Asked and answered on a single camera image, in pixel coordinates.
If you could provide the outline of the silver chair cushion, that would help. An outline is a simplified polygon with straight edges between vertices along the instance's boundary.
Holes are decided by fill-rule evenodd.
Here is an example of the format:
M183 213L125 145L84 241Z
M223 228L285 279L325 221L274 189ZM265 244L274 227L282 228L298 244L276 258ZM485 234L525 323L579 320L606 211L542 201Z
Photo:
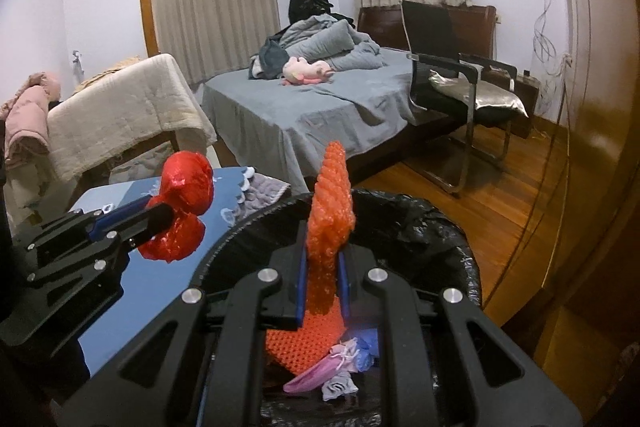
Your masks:
M438 72L431 70L428 81L441 95L448 96L464 104L471 101L470 90L472 83L463 75L454 78L442 77ZM475 109L507 109L516 115L527 117L527 110L521 99L512 91L494 84L478 80L475 85Z

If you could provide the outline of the dark blue clothing on bed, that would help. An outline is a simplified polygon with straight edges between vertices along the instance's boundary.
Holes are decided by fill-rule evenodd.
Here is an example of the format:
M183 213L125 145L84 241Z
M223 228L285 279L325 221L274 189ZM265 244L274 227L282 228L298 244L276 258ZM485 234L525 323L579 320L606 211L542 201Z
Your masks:
M250 58L248 78L257 80L273 80L282 74L282 69L290 56L280 46L280 37L271 36L266 39L259 51Z

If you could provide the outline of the blue tree print tablecloth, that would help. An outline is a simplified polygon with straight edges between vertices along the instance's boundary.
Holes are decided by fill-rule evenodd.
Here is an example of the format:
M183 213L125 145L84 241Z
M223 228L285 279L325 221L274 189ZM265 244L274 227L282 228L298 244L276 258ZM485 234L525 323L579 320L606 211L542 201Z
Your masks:
M139 251L131 251L129 265L122 274L124 295L79 337L91 374L188 287L209 248L234 225L236 208L243 202L254 174L252 167L214 170L214 201L201 217L205 225L204 239L191 256L168 263L148 260Z

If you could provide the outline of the pink wrapper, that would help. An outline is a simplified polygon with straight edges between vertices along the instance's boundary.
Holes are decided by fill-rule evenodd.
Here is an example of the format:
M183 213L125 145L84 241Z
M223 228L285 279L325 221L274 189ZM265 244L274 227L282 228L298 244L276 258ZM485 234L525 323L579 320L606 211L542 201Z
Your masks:
M286 383L283 391L289 395L301 395L319 389L324 402L354 395L358 387L352 380L352 373L358 372L356 362L359 355L356 339L337 343L318 363Z

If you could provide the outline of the black cantilever chair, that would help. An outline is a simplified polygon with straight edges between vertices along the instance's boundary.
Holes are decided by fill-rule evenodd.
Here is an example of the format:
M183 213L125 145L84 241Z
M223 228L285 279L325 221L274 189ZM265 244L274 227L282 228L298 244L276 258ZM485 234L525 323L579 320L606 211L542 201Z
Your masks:
M509 152L512 121L528 115L515 92L518 70L494 58L464 53L457 43L454 23L442 5L400 2L402 27L412 65L409 100L424 112L451 121L450 130L464 130L462 161L457 182L430 171L427 178L457 196L468 179L471 156L477 155L500 168ZM492 155L474 145L477 126L503 128L502 150Z

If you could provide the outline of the bed with grey sheet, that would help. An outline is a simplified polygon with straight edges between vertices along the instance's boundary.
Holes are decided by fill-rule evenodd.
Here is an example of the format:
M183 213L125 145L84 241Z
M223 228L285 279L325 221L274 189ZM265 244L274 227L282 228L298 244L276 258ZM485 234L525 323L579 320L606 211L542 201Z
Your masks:
M240 165L304 193L330 142L341 142L353 158L418 122L409 103L408 53L384 48L382 57L381 68L337 72L314 86L226 72L204 84L202 107Z

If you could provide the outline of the beige quilt on rack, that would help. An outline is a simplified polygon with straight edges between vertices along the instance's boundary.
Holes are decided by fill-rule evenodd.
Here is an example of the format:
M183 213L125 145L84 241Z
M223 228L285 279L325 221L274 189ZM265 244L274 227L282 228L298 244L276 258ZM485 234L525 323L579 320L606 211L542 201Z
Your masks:
M164 132L204 154L217 135L176 60L158 54L104 77L48 116L48 161L67 182Z

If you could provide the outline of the grey quilted mat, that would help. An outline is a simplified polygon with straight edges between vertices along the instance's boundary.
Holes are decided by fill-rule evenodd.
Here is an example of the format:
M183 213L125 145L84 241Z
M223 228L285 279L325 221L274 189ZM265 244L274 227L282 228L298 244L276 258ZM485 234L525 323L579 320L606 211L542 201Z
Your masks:
M249 176L246 179L241 188L238 207L234 210L234 217L238 221L243 220L290 195L290 184L255 172L253 176Z

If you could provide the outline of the orange foam net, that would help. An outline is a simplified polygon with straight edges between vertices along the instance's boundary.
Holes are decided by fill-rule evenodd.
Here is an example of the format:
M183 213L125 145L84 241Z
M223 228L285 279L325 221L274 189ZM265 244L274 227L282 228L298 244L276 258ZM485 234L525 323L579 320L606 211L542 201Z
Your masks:
M355 225L346 153L341 142L333 141L326 147L314 184L307 222L306 310L312 315L326 315L333 306L337 253Z
M297 331L268 329L268 355L294 376L304 373L325 357L346 332L341 314L306 314Z

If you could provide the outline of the coat stand with black coat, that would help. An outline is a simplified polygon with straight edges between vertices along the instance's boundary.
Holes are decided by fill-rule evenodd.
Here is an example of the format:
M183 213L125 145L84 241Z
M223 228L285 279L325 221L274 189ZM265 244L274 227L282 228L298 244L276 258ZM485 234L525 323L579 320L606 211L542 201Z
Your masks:
M329 0L290 0L288 21L291 25L309 17L330 14L333 4Z

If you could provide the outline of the pink jacket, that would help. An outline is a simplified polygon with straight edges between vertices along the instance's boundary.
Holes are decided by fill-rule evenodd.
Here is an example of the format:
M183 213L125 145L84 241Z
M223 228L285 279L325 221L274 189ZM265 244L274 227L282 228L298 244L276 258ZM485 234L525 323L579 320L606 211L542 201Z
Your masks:
M36 72L13 98L2 104L3 156L8 167L25 165L49 154L49 110L60 102L58 80L47 72Z

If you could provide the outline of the wooden wardrobe door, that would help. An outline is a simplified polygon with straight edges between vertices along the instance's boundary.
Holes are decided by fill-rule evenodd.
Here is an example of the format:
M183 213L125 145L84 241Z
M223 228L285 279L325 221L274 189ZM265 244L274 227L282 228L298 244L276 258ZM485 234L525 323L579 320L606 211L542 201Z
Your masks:
M567 0L542 189L487 314L590 418L639 360L639 0Z

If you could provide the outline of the pink plush toy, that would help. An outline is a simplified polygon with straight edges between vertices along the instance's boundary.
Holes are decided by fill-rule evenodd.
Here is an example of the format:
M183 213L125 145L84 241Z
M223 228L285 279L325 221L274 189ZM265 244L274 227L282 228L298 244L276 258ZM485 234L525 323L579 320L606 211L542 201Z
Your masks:
M303 57L292 56L283 66L282 82L289 86L307 86L328 82L334 70L325 61L308 63Z

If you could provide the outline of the grey folded duvet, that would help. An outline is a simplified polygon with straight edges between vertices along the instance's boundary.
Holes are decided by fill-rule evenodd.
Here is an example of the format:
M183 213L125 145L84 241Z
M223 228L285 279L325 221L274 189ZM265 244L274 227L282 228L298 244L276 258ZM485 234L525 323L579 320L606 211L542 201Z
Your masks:
M279 46L289 57L304 58L309 64L325 61L335 72L386 66L381 47L366 32L329 14L292 24L281 36Z

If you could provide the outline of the wooden headboard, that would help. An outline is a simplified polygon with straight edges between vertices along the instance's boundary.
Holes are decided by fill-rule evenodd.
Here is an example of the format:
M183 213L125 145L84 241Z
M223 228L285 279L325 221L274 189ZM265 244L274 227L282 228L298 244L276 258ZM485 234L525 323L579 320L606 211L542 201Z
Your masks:
M357 29L377 44L441 56L458 53L493 58L496 8L406 2L361 8Z

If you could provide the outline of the black lined trash bin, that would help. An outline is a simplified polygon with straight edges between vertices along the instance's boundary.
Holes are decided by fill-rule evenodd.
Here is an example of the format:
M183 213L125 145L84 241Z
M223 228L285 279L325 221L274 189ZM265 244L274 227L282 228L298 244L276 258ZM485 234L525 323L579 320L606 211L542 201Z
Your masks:
M425 199L379 191L352 193L356 245L370 249L385 269L420 291L437 293L452 286L472 303L482 301L480 269L462 230ZM309 216L311 196L282 199L241 218L209 248L195 276L206 291L226 291L260 269L273 251L292 245L298 225ZM355 399L322 404L315 392L289 398L277 390L284 370L267 362L264 381L250 405L252 426L378 426L383 384L378 369L360 377Z

